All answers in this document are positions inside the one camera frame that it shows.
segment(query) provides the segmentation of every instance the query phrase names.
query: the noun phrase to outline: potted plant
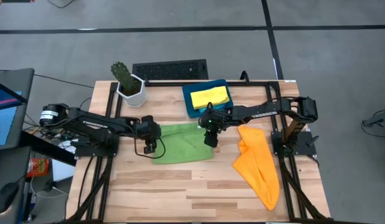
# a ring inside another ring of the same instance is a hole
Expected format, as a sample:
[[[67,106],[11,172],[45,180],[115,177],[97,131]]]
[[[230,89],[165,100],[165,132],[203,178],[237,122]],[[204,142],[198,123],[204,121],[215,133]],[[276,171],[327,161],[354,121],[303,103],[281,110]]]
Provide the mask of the potted plant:
[[[130,74],[127,66],[116,62],[111,66],[113,76],[119,81],[116,91],[125,99],[130,107],[141,107],[147,99],[144,81],[136,75]]]

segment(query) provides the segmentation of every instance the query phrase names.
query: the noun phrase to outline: wooden table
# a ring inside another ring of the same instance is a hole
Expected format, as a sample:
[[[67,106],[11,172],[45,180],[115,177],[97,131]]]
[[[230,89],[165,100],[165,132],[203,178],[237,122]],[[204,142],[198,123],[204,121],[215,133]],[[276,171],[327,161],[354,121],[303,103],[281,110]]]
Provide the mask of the wooden table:
[[[296,82],[279,83],[282,96],[299,95]],[[96,82],[89,112],[105,114],[110,84],[110,81]],[[266,101],[265,88],[261,86],[233,86],[229,89],[235,105],[253,106]],[[197,122],[197,119],[187,116],[180,86],[147,87],[146,91],[148,99],[141,108],[129,108],[123,104],[120,116],[140,118],[150,114],[159,124]],[[112,116],[115,107],[116,100],[113,102]],[[277,120],[278,126],[281,126],[280,119]],[[270,118],[255,119],[247,125],[263,129],[272,150]],[[219,145],[213,150],[214,158],[211,160],[153,165],[151,159],[135,155],[131,138],[121,138],[118,155],[113,161],[104,222],[287,221],[278,159],[273,157],[280,181],[280,198],[274,210],[268,211],[232,167],[232,163],[240,155],[237,146],[239,141],[237,128],[231,127],[219,135]],[[139,152],[143,153],[144,142],[138,141],[137,144]],[[306,156],[295,158],[302,190],[322,214],[329,216],[317,164]],[[67,218],[77,209],[79,190],[88,160],[85,157],[77,162],[67,202]],[[82,201],[92,186],[94,164],[95,159],[88,170]],[[297,198],[292,189],[291,195],[295,216],[299,217]],[[93,218],[98,216],[100,199],[101,192],[96,196]]]

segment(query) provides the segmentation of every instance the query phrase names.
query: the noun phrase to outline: blue tray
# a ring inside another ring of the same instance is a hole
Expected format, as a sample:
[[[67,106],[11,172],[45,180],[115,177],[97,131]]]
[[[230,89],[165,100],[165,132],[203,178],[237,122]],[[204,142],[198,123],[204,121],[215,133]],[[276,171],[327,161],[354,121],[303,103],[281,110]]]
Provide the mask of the blue tray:
[[[229,87],[227,86],[227,82],[225,80],[214,80],[210,82],[202,82],[202,83],[183,86],[184,101],[186,102],[187,114],[190,118],[198,118],[203,114],[199,112],[199,110],[194,110],[193,101],[191,100],[190,93],[193,93],[196,91],[208,90],[218,86],[225,86],[227,90],[227,94],[229,95],[230,101],[228,101],[224,107],[225,108],[232,107],[234,104],[232,103]]]

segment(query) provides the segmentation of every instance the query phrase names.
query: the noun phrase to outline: monitor screen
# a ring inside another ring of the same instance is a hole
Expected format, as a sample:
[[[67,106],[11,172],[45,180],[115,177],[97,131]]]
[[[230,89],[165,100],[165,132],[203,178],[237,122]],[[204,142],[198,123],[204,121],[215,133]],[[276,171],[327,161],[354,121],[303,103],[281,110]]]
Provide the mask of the monitor screen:
[[[0,110],[19,106],[22,103],[26,103],[23,97],[0,84]]]

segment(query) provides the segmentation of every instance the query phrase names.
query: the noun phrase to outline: white pot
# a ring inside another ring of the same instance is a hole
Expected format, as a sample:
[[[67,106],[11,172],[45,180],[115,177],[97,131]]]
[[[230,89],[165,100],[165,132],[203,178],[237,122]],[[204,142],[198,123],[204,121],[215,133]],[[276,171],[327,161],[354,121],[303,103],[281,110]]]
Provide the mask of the white pot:
[[[144,102],[147,100],[147,95],[145,93],[145,85],[144,85],[144,80],[138,78],[137,76],[135,75],[131,75],[134,79],[138,80],[140,83],[141,83],[141,88],[140,88],[140,91],[134,95],[131,95],[131,96],[126,96],[124,95],[121,91],[120,91],[120,83],[118,83],[118,88],[116,89],[116,91],[118,92],[118,94],[120,96],[122,96],[122,98],[126,101],[126,104],[129,106],[129,107],[135,107],[135,108],[139,108],[141,107]]]

